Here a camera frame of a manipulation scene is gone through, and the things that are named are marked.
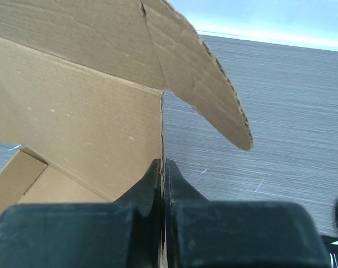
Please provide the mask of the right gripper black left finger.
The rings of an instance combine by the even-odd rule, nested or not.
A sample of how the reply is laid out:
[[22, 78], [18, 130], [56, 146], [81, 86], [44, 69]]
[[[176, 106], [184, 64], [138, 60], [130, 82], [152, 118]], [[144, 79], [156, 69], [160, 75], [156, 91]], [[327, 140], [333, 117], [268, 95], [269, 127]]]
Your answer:
[[113, 203], [16, 204], [0, 215], [0, 267], [159, 267], [161, 161]]

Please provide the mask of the brown cardboard box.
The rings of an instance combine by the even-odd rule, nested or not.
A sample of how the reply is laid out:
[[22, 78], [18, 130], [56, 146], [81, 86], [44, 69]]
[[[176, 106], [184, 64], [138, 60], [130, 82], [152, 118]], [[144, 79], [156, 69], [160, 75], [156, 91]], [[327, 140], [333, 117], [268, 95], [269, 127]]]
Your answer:
[[161, 161], [171, 91], [242, 150], [253, 147], [230, 79], [168, 1], [0, 1], [0, 215], [16, 204], [113, 203]]

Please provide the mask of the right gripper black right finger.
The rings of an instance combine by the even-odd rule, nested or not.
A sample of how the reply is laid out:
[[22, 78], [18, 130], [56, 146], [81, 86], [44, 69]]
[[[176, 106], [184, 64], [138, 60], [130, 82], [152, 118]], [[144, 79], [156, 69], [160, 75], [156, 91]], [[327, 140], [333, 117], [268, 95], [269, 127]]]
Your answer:
[[177, 164], [165, 162], [169, 267], [329, 267], [330, 257], [299, 204], [210, 201]]

